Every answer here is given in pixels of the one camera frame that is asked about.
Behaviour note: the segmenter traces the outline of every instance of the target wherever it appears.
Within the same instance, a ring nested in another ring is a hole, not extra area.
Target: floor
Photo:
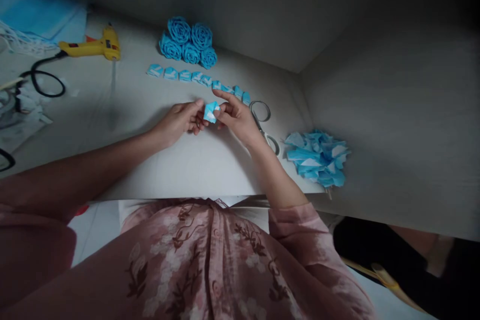
[[[120,234],[117,201],[97,202],[68,224],[76,232],[72,267],[115,239]]]

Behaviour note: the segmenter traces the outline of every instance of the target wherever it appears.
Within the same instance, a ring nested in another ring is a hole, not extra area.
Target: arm
[[[221,111],[214,112],[222,122],[219,128],[228,126],[250,152],[271,206],[268,211],[270,235],[320,286],[330,290],[334,297],[332,304],[340,299],[342,306],[334,311],[342,313],[343,319],[374,318],[368,296],[335,251],[328,228],[260,134],[250,109],[232,94],[219,90],[213,93],[228,101],[220,105]]]
[[[250,109],[234,95],[213,90],[213,93],[227,100],[220,105],[221,111],[215,117],[228,126],[248,149],[253,160],[261,188],[272,208],[284,209],[308,204],[298,185],[285,172],[279,159],[260,133]]]
[[[78,207],[185,131],[198,135],[202,105],[174,105],[145,134],[0,181],[0,311],[70,268],[76,236],[66,223]]]
[[[0,209],[69,222],[88,201],[185,131],[197,135],[203,100],[177,104],[150,131],[109,146],[54,161],[0,181]]]

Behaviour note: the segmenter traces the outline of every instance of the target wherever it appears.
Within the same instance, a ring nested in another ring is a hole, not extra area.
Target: person
[[[185,132],[203,100],[151,130],[0,182],[2,319],[372,319],[332,237],[232,94],[214,115],[248,149],[270,204],[269,234],[210,199],[137,208],[121,234],[71,268],[78,209]]]

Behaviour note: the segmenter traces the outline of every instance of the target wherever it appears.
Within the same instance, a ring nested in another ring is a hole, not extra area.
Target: white string
[[[57,49],[57,45],[45,41],[40,36],[26,35],[2,21],[0,21],[0,37],[5,40],[10,51],[36,58],[44,58],[46,51]]]

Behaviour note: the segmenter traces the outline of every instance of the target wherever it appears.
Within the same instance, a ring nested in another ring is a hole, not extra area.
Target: yellow glue gun
[[[100,40],[89,40],[82,43],[68,43],[60,41],[58,47],[68,56],[78,58],[82,56],[104,55],[107,60],[120,60],[120,44],[117,33],[111,23],[103,29],[103,37]]]

